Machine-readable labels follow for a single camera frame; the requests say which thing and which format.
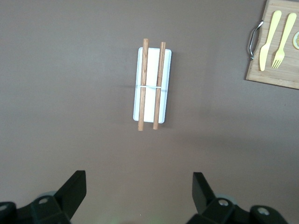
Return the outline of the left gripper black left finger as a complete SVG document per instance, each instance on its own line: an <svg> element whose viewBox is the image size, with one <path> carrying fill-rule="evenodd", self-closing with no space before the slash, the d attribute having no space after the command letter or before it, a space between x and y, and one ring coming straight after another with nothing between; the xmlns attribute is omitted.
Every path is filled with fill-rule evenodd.
<svg viewBox="0 0 299 224"><path fill-rule="evenodd" d="M69 224L86 196L86 173L77 170L54 195L45 195L17 208L14 202L0 203L2 224Z"/></svg>

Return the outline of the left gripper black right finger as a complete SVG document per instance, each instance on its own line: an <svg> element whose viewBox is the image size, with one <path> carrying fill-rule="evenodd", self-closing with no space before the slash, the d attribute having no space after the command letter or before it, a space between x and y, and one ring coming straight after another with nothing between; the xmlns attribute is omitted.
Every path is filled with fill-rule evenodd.
<svg viewBox="0 0 299 224"><path fill-rule="evenodd" d="M201 172L192 176L192 198L197 210L188 224L288 224L275 209L254 205L245 211L231 200L217 197Z"/></svg>

